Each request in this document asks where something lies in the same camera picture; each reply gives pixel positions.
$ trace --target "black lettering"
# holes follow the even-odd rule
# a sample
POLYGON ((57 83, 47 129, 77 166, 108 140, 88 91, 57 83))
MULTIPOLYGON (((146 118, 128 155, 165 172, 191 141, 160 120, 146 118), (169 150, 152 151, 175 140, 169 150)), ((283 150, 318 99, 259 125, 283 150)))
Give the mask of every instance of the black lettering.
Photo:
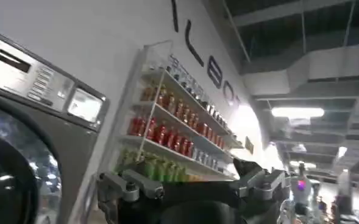
POLYGON ((175 32, 179 32, 179 25, 178 25, 178 10, 177 10, 177 1, 171 0, 171 7, 172 7, 172 21, 174 23, 174 30, 175 32))
POLYGON ((207 72, 208 72, 208 76, 215 84, 217 89, 220 89, 222 84, 222 71, 220 69, 220 66, 217 64, 217 61, 212 55, 209 57, 207 72))
POLYGON ((224 86, 222 87, 222 93, 224 95, 224 98, 228 101, 228 104, 230 106, 232 106, 233 105, 233 100, 235 98, 235 92, 233 92, 232 86, 226 80, 224 81, 224 86), (227 88, 230 91, 230 96, 227 96, 227 88))
POLYGON ((187 25, 186 25, 186 31, 185 31, 185 41, 186 41, 186 45, 187 48, 189 49, 189 51, 192 53, 192 55, 194 56, 194 58, 198 61, 198 63, 204 67, 204 61, 202 61, 201 57, 199 56, 199 54, 197 53, 197 51, 195 50, 195 48, 193 47, 193 45, 191 45, 190 43, 190 29, 191 29, 191 21, 187 20, 187 25))

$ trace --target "front-load washer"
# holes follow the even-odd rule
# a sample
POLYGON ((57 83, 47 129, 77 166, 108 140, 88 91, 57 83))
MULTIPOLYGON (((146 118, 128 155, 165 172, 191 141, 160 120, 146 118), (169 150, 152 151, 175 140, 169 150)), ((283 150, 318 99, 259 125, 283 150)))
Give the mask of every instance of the front-load washer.
POLYGON ((104 95, 0 35, 0 223, 66 223, 104 95))

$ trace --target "washer door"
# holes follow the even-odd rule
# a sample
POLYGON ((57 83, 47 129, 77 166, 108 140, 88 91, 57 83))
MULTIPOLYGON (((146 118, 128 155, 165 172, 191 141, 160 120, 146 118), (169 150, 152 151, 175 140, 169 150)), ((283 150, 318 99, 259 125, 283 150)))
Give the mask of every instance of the washer door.
POLYGON ((0 223, 55 224, 62 182, 47 145, 0 110, 0 223))

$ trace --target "exposed ceiling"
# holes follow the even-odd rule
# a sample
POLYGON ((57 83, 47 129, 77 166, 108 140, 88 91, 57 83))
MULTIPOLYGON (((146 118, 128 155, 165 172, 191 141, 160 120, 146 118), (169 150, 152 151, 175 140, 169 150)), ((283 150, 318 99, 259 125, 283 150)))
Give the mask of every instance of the exposed ceiling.
POLYGON ((359 0, 225 3, 244 52, 243 82, 284 160, 315 163, 311 177, 331 183, 349 169, 359 185, 359 0), (273 117, 274 107, 320 107, 325 115, 290 121, 273 117), (348 148, 342 158, 340 146, 348 148))

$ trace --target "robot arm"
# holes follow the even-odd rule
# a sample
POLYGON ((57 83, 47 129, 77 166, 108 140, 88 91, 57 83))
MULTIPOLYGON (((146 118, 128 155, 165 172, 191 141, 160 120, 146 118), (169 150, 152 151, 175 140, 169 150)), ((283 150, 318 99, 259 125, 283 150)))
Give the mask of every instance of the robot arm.
POLYGON ((133 170, 102 173, 98 206, 107 223, 276 223, 289 196, 284 171, 235 161, 238 181, 160 183, 133 170))

